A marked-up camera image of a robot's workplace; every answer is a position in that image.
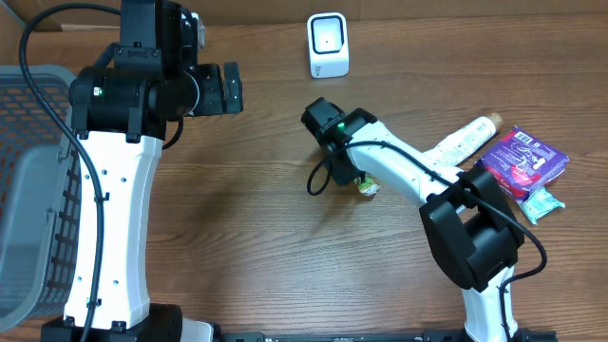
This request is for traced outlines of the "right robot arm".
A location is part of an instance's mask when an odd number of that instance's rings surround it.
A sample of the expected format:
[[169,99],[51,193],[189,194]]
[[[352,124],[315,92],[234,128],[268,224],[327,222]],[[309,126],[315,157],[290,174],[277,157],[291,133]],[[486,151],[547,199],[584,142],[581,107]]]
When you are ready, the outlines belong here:
[[540,273],[547,254],[489,171],[436,164],[368,111],[345,113],[325,98],[309,104],[301,122],[326,152],[318,166],[328,180],[346,185],[372,175],[417,206],[433,258],[465,303],[459,331],[426,331],[424,340],[557,340],[514,319],[512,283]]

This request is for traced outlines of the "red purple snack pack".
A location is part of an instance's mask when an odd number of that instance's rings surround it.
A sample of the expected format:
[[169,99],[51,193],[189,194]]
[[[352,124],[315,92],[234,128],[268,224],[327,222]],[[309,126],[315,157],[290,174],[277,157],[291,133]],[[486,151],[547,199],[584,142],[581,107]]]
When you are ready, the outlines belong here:
[[514,126],[477,163],[517,202],[529,199],[565,171],[569,157],[527,131]]

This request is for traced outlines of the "teal snack packet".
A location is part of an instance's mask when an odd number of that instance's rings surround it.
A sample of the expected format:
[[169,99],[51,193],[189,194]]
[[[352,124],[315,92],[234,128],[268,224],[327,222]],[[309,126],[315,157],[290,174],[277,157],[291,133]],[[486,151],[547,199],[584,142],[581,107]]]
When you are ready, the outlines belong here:
[[528,220],[537,225],[539,219],[557,208],[565,208],[566,205],[550,194],[545,187],[531,194],[526,201],[519,202],[519,206]]

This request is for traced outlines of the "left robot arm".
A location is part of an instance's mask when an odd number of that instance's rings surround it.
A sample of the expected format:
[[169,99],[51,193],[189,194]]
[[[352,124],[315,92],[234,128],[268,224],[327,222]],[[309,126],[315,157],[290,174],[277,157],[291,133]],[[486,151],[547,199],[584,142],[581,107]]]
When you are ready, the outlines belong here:
[[169,123],[243,108],[238,65],[202,65],[199,17],[173,1],[125,1],[119,43],[71,83],[67,136],[81,162],[76,265],[45,341],[201,341],[218,329],[154,304],[145,253],[152,184]]

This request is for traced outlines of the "green drink carton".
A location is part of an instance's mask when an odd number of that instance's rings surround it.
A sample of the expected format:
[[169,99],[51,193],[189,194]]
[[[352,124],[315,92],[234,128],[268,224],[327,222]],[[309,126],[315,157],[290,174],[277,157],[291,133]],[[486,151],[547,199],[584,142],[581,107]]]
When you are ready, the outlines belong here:
[[367,173],[355,180],[358,191],[366,197],[374,197],[380,190],[380,185]]

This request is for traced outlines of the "white tube gold cap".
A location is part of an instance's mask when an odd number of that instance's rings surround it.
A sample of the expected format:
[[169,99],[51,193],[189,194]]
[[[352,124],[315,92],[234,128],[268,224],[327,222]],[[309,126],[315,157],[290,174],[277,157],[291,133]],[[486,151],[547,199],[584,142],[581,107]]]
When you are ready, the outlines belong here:
[[446,136],[424,155],[436,164],[458,166],[496,136],[504,120],[496,112],[478,117]]

